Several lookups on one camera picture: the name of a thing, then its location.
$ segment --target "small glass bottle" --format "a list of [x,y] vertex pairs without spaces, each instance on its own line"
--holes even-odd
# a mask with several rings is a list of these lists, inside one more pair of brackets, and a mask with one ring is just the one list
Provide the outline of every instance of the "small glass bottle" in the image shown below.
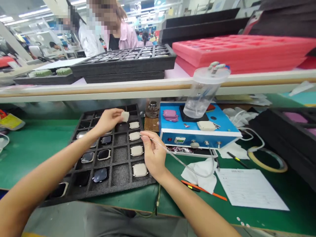
[[146,109],[146,116],[148,118],[154,119],[158,117],[158,107],[156,101],[151,101],[148,108]]

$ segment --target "pink shirt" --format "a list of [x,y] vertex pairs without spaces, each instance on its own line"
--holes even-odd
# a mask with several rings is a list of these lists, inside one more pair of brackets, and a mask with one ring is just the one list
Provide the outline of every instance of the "pink shirt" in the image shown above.
[[[104,42],[106,43],[106,48],[109,48],[110,42],[110,31],[104,26]],[[130,49],[138,47],[138,39],[136,32],[133,28],[126,22],[121,22],[121,37],[118,43],[119,49]]]

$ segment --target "orange pen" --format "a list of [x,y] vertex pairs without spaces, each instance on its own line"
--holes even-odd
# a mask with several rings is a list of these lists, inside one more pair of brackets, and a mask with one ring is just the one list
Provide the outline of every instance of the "orange pen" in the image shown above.
[[[192,187],[195,187],[195,188],[197,188],[197,189],[199,189],[199,190],[201,190],[201,191],[203,191],[203,192],[206,192],[206,193],[210,194],[210,193],[209,193],[208,191],[206,191],[205,189],[200,188],[199,186],[196,186],[196,185],[194,185],[194,184],[192,184],[192,183],[189,183],[189,182],[184,181],[184,180],[181,180],[181,182],[184,183],[184,184],[190,185],[190,186],[192,186]],[[223,196],[221,196],[221,195],[218,195],[218,194],[216,194],[216,193],[212,193],[212,195],[214,195],[214,196],[216,196],[216,197],[218,197],[218,198],[220,198],[220,199],[223,199],[223,200],[227,201],[227,198],[225,198],[225,197],[223,197]]]

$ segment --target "clear plastic container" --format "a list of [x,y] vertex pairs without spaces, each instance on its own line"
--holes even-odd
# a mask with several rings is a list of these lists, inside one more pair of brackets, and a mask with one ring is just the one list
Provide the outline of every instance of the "clear plastic container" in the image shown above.
[[221,84],[227,81],[230,70],[220,68],[214,73],[209,67],[197,69],[193,75],[193,84],[183,112],[194,119],[201,118],[210,105]]

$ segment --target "transparent tube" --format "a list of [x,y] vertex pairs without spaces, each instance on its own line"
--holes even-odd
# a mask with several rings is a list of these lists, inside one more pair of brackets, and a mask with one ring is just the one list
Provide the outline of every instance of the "transparent tube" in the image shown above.
[[173,158],[175,158],[178,162],[180,162],[183,166],[185,166],[186,168],[188,168],[190,171],[192,171],[193,173],[195,173],[196,175],[198,175],[198,176],[200,176],[200,177],[202,177],[202,178],[208,178],[208,177],[210,177],[213,173],[214,173],[214,158],[212,158],[212,171],[211,171],[211,173],[210,174],[208,174],[208,175],[201,175],[201,174],[199,174],[199,173],[197,173],[197,172],[195,172],[193,169],[191,169],[190,167],[188,167],[185,163],[183,163],[178,157],[176,157],[174,154],[172,154],[167,148],[165,148],[162,144],[160,144],[159,142],[157,142],[156,140],[154,140],[154,139],[152,139],[152,138],[150,138],[152,141],[154,141],[154,142],[156,142],[156,143],[158,143],[161,147],[163,147]]

